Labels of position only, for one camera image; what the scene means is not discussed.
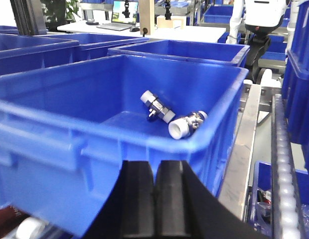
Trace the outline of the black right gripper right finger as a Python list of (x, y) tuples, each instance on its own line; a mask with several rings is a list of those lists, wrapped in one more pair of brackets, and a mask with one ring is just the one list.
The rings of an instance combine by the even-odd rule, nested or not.
[(156, 174), (159, 239), (264, 239), (201, 183), (186, 161), (163, 160)]

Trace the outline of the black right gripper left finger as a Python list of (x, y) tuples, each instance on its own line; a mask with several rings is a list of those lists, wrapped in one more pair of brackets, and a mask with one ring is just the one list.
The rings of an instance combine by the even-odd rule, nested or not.
[(153, 239), (154, 182), (147, 161), (124, 161), (114, 188), (84, 239)]

